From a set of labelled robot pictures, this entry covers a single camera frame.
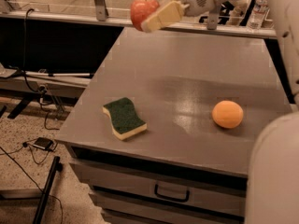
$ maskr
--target drawer handle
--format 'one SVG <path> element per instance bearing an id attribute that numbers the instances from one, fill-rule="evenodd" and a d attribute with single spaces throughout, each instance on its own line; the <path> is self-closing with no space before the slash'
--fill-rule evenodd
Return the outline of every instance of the drawer handle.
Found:
<path id="1" fill-rule="evenodd" d="M 179 202 L 179 203 L 186 203 L 189 200 L 189 196 L 190 196 L 190 192 L 187 190 L 186 191 L 186 197 L 184 199 L 180 199 L 180 198 L 172 198 L 172 197 L 168 197 L 168 196 L 164 196 L 162 194 L 158 193 L 158 184 L 155 185 L 155 195 L 159 198 L 163 198 L 169 201 L 173 201 L 173 202 Z"/>

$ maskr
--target black cable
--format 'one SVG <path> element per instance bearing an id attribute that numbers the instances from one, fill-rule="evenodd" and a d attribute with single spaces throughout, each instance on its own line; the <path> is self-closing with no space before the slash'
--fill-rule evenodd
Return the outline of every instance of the black cable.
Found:
<path id="1" fill-rule="evenodd" d="M 34 90 L 30 85 L 29 85 L 29 82 L 27 80 L 27 75 L 26 75 L 26 69 L 25 69 L 25 66 L 26 66 L 26 48 L 27 48 L 27 19 L 28 19 L 28 16 L 29 16 L 29 13 L 34 11 L 33 8 L 29 8 L 27 11 L 26 11 L 26 15 L 25 15 L 25 18 L 24 18 L 24 48 L 23 48 L 23 58 L 22 58 L 22 71 L 23 71 L 23 76 L 25 78 L 25 83 L 27 85 L 27 87 L 29 88 L 30 91 L 34 92 L 34 93 L 39 93 L 39 90 Z"/>
<path id="2" fill-rule="evenodd" d="M 22 166 L 17 162 L 15 161 L 5 150 L 3 150 L 3 148 L 0 146 L 0 149 L 4 152 L 4 154 L 6 154 L 11 160 L 13 160 L 20 168 L 21 170 L 28 176 L 28 178 L 37 186 L 37 188 L 42 192 L 42 193 L 45 193 L 43 189 L 41 189 L 38 184 L 34 181 L 34 179 L 28 175 L 28 173 L 22 168 Z M 61 220 L 61 223 L 63 223 L 64 221 L 64 209 L 63 209 L 63 205 L 62 205 L 62 201 L 55 197 L 55 196 L 52 196 L 52 195 L 49 195 L 50 197 L 56 199 L 58 202 L 59 202 L 59 205 L 60 205 L 60 208 L 61 208 L 61 212 L 62 212 L 62 220 Z"/>
<path id="3" fill-rule="evenodd" d="M 45 120 L 44 120 L 44 128 L 48 131 L 59 131 L 58 128 L 48 128 L 47 127 L 47 119 L 48 119 L 48 116 L 50 114 L 50 110 L 47 110 L 47 109 L 44 109 L 43 105 L 41 103 L 39 103 L 40 105 L 40 109 L 44 112 L 47 112 L 46 116 L 45 116 Z"/>
<path id="4" fill-rule="evenodd" d="M 34 181 L 34 179 L 31 177 L 31 176 L 29 176 L 28 174 L 27 174 L 27 172 L 21 167 L 21 165 L 17 162 L 17 161 L 15 161 L 15 159 L 13 159 L 13 158 L 11 158 L 11 156 L 5 151 L 5 150 L 3 150 L 3 148 L 0 146 L 0 149 L 11 159 L 11 160 L 13 160 L 20 168 L 21 168 L 21 170 L 29 177 L 29 179 L 34 183 L 34 184 L 36 184 L 36 186 L 37 186 L 37 188 L 41 191 L 41 192 L 44 192 L 39 186 L 38 186 L 38 184 Z"/>
<path id="5" fill-rule="evenodd" d="M 23 148 L 24 148 L 24 146 L 22 146 L 20 149 L 17 149 L 15 151 L 8 152 L 8 154 L 13 154 L 13 153 L 20 152 Z"/>
<path id="6" fill-rule="evenodd" d="M 45 161 L 45 159 L 48 157 L 49 153 L 50 153 L 50 151 L 48 150 L 46 156 L 44 157 L 44 159 L 42 161 L 36 161 L 34 152 L 32 151 L 30 146 L 29 146 L 29 149 L 30 149 L 30 152 L 31 152 L 32 159 L 34 160 L 34 163 L 37 164 L 37 165 L 43 163 Z"/>

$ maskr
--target black stand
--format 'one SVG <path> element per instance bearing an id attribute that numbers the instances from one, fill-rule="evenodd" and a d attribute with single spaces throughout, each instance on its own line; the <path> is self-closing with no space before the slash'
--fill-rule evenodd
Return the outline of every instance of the black stand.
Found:
<path id="1" fill-rule="evenodd" d="M 47 182 L 43 192 L 39 189 L 24 189 L 24 190 L 0 190 L 0 200 L 13 200 L 13 199 L 36 199 L 39 198 L 39 204 L 36 210 L 36 215 L 34 219 L 34 224 L 39 224 L 44 215 L 44 211 L 46 208 L 47 200 L 50 195 L 50 189 L 52 187 L 52 183 L 54 177 L 56 175 L 56 171 L 61 172 L 63 170 L 63 165 L 59 163 L 60 157 L 55 156 L 52 162 L 52 166 L 50 167 L 50 172 L 47 178 Z"/>

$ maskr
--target drawer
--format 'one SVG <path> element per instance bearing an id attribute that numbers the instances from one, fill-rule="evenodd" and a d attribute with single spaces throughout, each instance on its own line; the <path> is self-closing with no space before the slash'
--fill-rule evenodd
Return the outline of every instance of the drawer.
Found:
<path id="1" fill-rule="evenodd" d="M 93 203 L 103 209 L 122 212 L 132 216 L 153 219 L 172 224 L 240 224 L 242 220 L 230 219 L 225 215 L 213 216 L 210 213 L 180 208 L 175 205 L 137 199 L 129 195 L 91 190 Z"/>
<path id="2" fill-rule="evenodd" d="M 71 166 L 80 182 L 157 200 L 244 216 L 245 197 L 223 193 L 207 184 L 171 176 L 141 172 L 101 162 L 73 160 Z"/>
<path id="3" fill-rule="evenodd" d="M 102 217 L 104 221 L 109 222 L 111 224 L 169 224 L 167 222 L 161 222 L 158 220 L 127 215 L 111 210 L 103 210 Z"/>

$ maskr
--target cable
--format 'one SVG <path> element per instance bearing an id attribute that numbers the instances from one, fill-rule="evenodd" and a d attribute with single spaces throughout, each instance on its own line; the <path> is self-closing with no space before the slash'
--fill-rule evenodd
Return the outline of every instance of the cable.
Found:
<path id="1" fill-rule="evenodd" d="M 38 184 L 34 181 L 34 179 L 31 177 L 31 176 L 29 176 L 28 175 L 28 173 L 22 168 L 22 166 L 17 162 L 17 161 L 15 161 L 10 155 L 9 155 L 9 153 L 7 153 L 5 150 L 3 150 L 3 148 L 0 146 L 0 149 L 4 152 L 4 154 L 6 154 L 11 160 L 13 160 L 20 168 L 21 168 L 21 170 L 28 176 L 28 178 L 37 186 L 37 188 L 42 192 L 42 193 L 44 193 L 45 194 L 45 192 L 44 192 L 44 190 L 43 189 L 41 189 L 39 186 L 38 186 Z M 59 199 L 59 198 L 57 198 L 57 197 L 55 197 L 55 196 L 52 196 L 52 195 L 49 195 L 50 197 L 52 197 L 52 198 L 54 198 L 54 199 L 56 199 L 58 202 L 59 202 L 59 205 L 60 205 L 60 208 L 61 208 L 61 212 L 62 212 L 62 220 L 61 220 L 61 223 L 63 223 L 63 221 L 64 221 L 64 209 L 63 209 L 63 205 L 62 205 L 62 201 Z"/>
<path id="2" fill-rule="evenodd" d="M 23 148 L 24 148 L 24 146 L 22 146 L 20 149 L 17 149 L 15 151 L 8 152 L 8 154 L 13 154 L 13 153 L 20 152 Z"/>
<path id="3" fill-rule="evenodd" d="M 58 128 L 48 128 L 47 127 L 47 119 L 48 119 L 48 116 L 50 114 L 50 110 L 47 110 L 47 109 L 44 109 L 43 105 L 41 103 L 39 103 L 40 105 L 40 109 L 44 112 L 47 112 L 46 116 L 45 116 L 45 120 L 44 120 L 44 128 L 48 131 L 59 131 Z"/>
<path id="4" fill-rule="evenodd" d="M 28 16 L 29 16 L 29 13 L 34 11 L 33 8 L 29 8 L 27 11 L 26 11 L 26 15 L 25 15 L 25 18 L 24 18 L 24 49 L 23 49 L 23 58 L 22 58 L 22 71 L 23 71 L 23 75 L 24 75 L 24 78 L 25 78 L 25 83 L 27 85 L 27 87 L 29 88 L 30 91 L 34 92 L 34 93 L 39 93 L 39 90 L 34 90 L 30 85 L 29 85 L 29 82 L 27 80 L 27 75 L 26 75 L 26 69 L 25 69 L 25 66 L 26 66 L 26 48 L 27 48 L 27 19 L 28 19 Z"/>
<path id="5" fill-rule="evenodd" d="M 37 188 L 42 192 L 42 193 L 44 193 L 44 191 L 38 186 L 38 184 L 34 181 L 34 179 L 31 177 L 31 176 L 29 176 L 28 174 L 27 174 L 27 172 L 21 167 L 21 165 L 17 162 L 17 161 L 15 161 L 15 159 L 13 159 L 13 158 L 11 158 L 11 156 L 5 151 L 5 150 L 3 150 L 3 148 L 0 146 L 0 149 L 11 159 L 11 160 L 13 160 L 20 168 L 21 168 L 21 170 L 29 177 L 29 179 L 34 183 L 34 184 L 36 184 L 36 186 L 37 186 Z"/>
<path id="6" fill-rule="evenodd" d="M 32 156 L 32 158 L 33 158 L 33 160 L 34 160 L 34 163 L 37 164 L 37 165 L 43 163 L 43 162 L 46 160 L 46 158 L 48 157 L 49 153 L 50 153 L 50 152 L 54 152 L 55 149 L 56 149 L 56 147 L 58 146 L 58 143 L 55 142 L 56 145 L 55 145 L 54 149 L 50 149 L 50 148 L 53 146 L 53 144 L 52 144 L 52 145 L 49 147 L 49 149 L 48 149 L 48 151 L 47 151 L 47 154 L 46 154 L 46 156 L 43 158 L 43 160 L 42 160 L 42 161 L 37 161 L 36 158 L 35 158 L 34 152 L 33 152 L 33 150 L 31 149 L 31 146 L 32 146 L 32 145 L 27 143 L 27 142 L 30 142 L 30 141 L 25 141 L 24 143 L 22 143 L 22 145 L 23 145 L 24 147 L 29 147 L 30 152 L 31 152 L 31 156 Z"/>
<path id="7" fill-rule="evenodd" d="M 43 163 L 44 160 L 48 157 L 48 155 L 49 155 L 49 153 L 50 153 L 50 151 L 48 151 L 47 154 L 46 154 L 46 156 L 44 157 L 44 159 L 43 159 L 42 161 L 36 161 L 35 156 L 34 156 L 34 152 L 32 151 L 32 149 L 31 149 L 30 146 L 29 146 L 29 149 L 30 149 L 30 152 L 31 152 L 31 156 L 32 156 L 32 158 L 33 158 L 33 160 L 34 160 L 34 163 L 37 164 L 37 165 Z"/>

